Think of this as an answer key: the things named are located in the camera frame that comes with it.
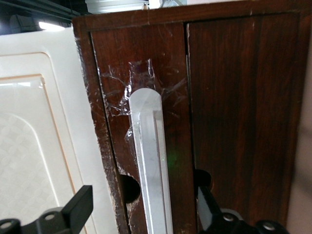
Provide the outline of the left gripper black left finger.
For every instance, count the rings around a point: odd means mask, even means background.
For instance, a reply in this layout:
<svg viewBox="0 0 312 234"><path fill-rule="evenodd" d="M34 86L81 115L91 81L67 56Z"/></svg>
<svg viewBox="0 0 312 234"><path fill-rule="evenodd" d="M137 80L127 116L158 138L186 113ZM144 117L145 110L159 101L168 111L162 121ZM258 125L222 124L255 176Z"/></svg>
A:
<svg viewBox="0 0 312 234"><path fill-rule="evenodd" d="M15 218L2 219L2 234L79 234L93 211L93 187L84 185L64 207L45 211L22 226Z"/></svg>

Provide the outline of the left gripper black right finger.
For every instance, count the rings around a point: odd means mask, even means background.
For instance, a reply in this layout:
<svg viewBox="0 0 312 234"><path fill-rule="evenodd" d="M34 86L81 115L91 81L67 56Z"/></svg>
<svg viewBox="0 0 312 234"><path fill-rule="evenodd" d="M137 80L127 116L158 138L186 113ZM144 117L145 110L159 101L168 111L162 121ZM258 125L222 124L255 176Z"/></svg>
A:
<svg viewBox="0 0 312 234"><path fill-rule="evenodd" d="M201 234L287 234L281 224L271 220L258 221L254 226L231 209L221 209L206 186L198 187L197 211Z"/></svg>

